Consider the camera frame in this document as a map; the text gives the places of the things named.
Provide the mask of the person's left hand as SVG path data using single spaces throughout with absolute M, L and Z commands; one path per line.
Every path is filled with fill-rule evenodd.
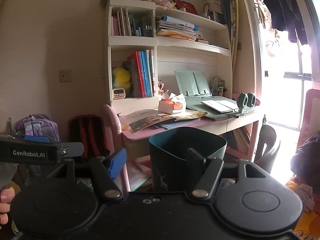
M 1 202 L 0 202 L 0 223 L 5 225 L 8 222 L 8 213 L 10 212 L 10 204 L 15 197 L 15 190 L 11 186 L 7 189 L 1 190 Z

